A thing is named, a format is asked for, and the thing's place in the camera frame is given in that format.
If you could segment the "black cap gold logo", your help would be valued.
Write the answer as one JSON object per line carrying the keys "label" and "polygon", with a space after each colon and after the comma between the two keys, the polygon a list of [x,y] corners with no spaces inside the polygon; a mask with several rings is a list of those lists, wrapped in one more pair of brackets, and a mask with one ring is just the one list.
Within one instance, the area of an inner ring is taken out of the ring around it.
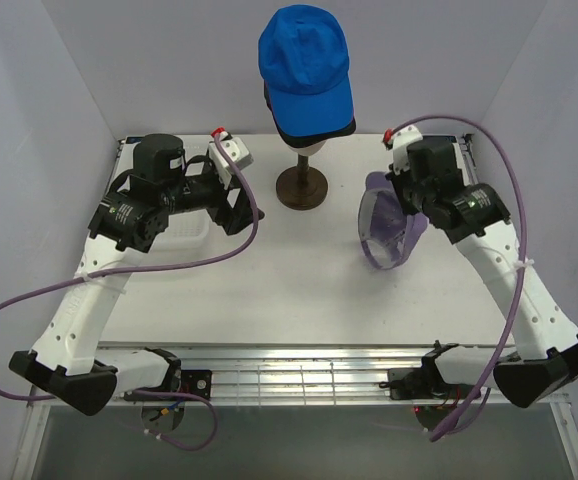
{"label": "black cap gold logo", "polygon": [[296,149],[307,148],[307,147],[310,147],[310,146],[315,145],[317,143],[320,143],[323,141],[328,141],[328,140],[334,139],[334,138],[350,136],[350,135],[354,134],[356,131],[356,120],[352,119],[351,122],[347,126],[341,128],[339,130],[332,131],[332,132],[323,133],[323,134],[316,134],[316,135],[308,135],[308,136],[291,136],[280,128],[280,126],[276,122],[276,118],[275,118],[274,113],[272,113],[272,112],[270,112],[270,113],[272,115],[276,130],[277,130],[278,134],[280,135],[280,138],[289,147],[296,148]]}

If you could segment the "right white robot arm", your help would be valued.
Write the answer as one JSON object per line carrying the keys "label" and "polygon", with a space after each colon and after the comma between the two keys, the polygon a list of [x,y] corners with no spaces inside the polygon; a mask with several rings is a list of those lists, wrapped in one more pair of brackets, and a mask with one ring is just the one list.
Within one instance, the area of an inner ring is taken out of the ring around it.
{"label": "right white robot arm", "polygon": [[510,213],[488,184],[468,184],[447,137],[410,128],[385,137],[387,175],[405,215],[421,214],[471,264],[503,314],[512,313],[512,348],[485,381],[527,408],[578,378],[578,327],[520,251]]}

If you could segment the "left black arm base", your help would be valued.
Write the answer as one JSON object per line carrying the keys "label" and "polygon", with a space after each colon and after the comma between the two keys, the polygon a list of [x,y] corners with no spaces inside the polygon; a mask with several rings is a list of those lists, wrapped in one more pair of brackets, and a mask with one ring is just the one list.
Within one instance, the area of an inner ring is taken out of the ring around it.
{"label": "left black arm base", "polygon": [[176,370],[158,387],[142,387],[141,390],[155,393],[146,395],[136,390],[122,395],[125,401],[176,401],[174,393],[195,395],[205,400],[211,398],[213,372],[211,370]]}

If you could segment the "blue perforated cap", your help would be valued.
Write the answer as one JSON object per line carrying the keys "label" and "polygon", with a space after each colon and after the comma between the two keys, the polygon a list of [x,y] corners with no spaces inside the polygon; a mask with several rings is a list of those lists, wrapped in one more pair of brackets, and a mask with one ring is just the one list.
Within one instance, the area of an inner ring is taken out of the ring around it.
{"label": "blue perforated cap", "polygon": [[258,68],[275,123],[288,136],[329,134],[353,122],[347,41],[329,11],[278,9],[259,37]]}

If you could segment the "lavender LA baseball cap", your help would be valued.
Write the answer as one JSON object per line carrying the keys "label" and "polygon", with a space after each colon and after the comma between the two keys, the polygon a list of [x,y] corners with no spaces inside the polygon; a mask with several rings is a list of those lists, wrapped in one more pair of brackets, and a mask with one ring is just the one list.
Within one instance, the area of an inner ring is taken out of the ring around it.
{"label": "lavender LA baseball cap", "polygon": [[427,227],[424,215],[403,212],[385,172],[367,175],[357,228],[362,251],[373,268],[391,270],[403,265]]}

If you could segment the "pink perforated cap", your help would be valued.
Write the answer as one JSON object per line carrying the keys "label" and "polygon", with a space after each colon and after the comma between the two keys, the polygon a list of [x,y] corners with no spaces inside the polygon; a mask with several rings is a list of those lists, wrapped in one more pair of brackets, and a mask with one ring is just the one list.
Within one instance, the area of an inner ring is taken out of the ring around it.
{"label": "pink perforated cap", "polygon": [[266,84],[263,85],[263,96],[264,96],[264,100],[265,100],[265,104],[266,104],[267,109],[273,113],[273,107],[272,107],[268,87]]}

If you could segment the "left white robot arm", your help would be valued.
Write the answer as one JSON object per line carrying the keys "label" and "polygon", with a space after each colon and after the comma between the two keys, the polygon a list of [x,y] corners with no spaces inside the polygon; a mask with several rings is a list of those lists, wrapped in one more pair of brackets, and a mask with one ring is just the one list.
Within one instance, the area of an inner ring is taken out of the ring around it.
{"label": "left white robot arm", "polygon": [[204,210],[227,235],[254,229],[263,213],[242,171],[253,157],[219,128],[203,155],[188,158],[181,138],[148,134],[132,165],[112,181],[89,223],[80,264],[48,327],[12,372],[80,413],[93,416],[115,396],[168,400],[181,387],[181,361],[158,348],[105,353],[103,330],[125,286],[173,216]]}

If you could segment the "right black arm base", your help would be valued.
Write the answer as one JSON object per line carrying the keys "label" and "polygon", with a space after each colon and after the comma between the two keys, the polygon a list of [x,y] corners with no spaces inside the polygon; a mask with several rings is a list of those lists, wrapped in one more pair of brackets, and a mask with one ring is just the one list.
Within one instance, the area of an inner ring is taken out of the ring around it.
{"label": "right black arm base", "polygon": [[448,384],[432,378],[422,367],[389,369],[386,379],[378,387],[388,390],[392,400],[440,401],[464,399],[473,388],[469,384]]}

